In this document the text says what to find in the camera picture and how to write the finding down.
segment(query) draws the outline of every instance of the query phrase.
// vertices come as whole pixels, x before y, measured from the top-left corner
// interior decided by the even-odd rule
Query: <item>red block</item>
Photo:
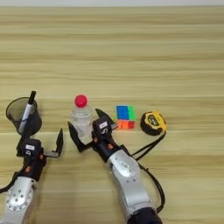
[[[133,130],[135,128],[135,122],[129,121],[129,129]]]

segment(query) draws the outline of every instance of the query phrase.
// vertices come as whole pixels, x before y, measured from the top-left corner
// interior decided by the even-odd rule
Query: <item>wood grain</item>
[[[135,106],[136,129],[114,134],[130,151],[154,139],[139,129],[141,114],[165,116],[167,138],[142,161],[164,187],[165,224],[223,223],[223,37],[223,7],[1,8],[0,186],[22,164],[4,111],[35,89],[37,137],[52,149],[62,127],[65,147],[44,169],[31,223],[124,223],[105,164],[92,150],[79,154],[67,132],[73,98],[85,93],[111,115],[115,105]]]

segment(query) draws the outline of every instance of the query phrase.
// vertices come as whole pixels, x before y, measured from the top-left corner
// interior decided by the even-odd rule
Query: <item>cable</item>
[[[158,180],[153,176],[153,174],[149,172],[149,169],[148,168],[143,167],[139,163],[138,163],[138,165],[139,165],[139,167],[140,167],[141,170],[143,170],[144,172],[146,172],[150,176],[150,178],[153,180],[155,186],[157,187],[157,190],[158,190],[159,195],[160,195],[160,198],[161,198],[161,204],[157,208],[157,212],[160,213],[163,210],[164,206],[165,206],[165,192],[163,190],[163,187],[160,185],[160,183],[158,182]]]
[[[156,141],[154,141],[152,143],[145,145],[142,149],[134,152],[131,156],[133,157],[136,154],[139,154],[140,152],[145,150],[145,152],[141,156],[136,158],[136,161],[143,158],[146,154],[148,154],[157,144],[159,144],[165,138],[165,135],[166,135],[166,132],[159,139],[157,139]]]
[[[145,145],[142,149],[134,152],[131,156],[135,156],[137,154],[139,154],[140,152],[144,151],[143,154],[137,158],[135,158],[135,160],[139,160],[141,158],[143,158],[146,154],[148,154],[160,141],[162,141],[165,138],[166,132],[156,141],[149,143],[147,145]],[[160,199],[161,199],[161,204],[160,206],[157,208],[157,212],[161,212],[165,206],[165,192],[163,190],[163,187],[160,185],[160,183],[158,182],[158,180],[154,177],[154,175],[152,173],[149,172],[148,168],[143,167],[141,164],[139,164],[139,167],[141,170],[143,170],[144,172],[146,172],[150,178],[152,179],[152,181],[154,182],[155,186],[157,187]]]
[[[14,183],[17,180],[18,176],[21,175],[25,171],[26,167],[28,165],[30,165],[30,163],[31,163],[31,160],[28,160],[27,163],[23,166],[23,168],[16,175],[13,176],[11,182],[7,186],[5,186],[5,187],[0,189],[0,193],[8,192],[11,189],[11,187],[14,185]]]

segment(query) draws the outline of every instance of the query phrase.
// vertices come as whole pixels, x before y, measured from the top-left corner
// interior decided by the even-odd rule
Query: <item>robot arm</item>
[[[36,184],[37,181],[32,178],[17,178],[7,192],[1,224],[25,224],[28,221],[37,189]]]
[[[112,137],[111,120],[105,115],[93,122],[93,142],[85,145],[78,138],[77,131],[68,124],[71,138],[79,152],[93,147],[107,164],[118,192],[123,216],[128,224],[162,224],[157,209],[144,188],[138,162],[122,145]]]
[[[26,224],[28,222],[37,185],[46,165],[46,158],[58,158],[62,146],[62,130],[58,136],[56,151],[44,152],[41,142],[37,139],[26,138],[20,142],[18,155],[24,158],[24,166],[21,171],[14,174],[11,183],[1,191],[1,193],[7,191],[7,196],[0,224]]]

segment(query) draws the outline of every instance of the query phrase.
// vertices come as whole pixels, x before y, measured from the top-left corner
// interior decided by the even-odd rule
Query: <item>tape measure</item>
[[[165,119],[157,110],[144,113],[140,125],[143,132],[151,136],[158,136],[162,132],[165,133],[167,129]]]

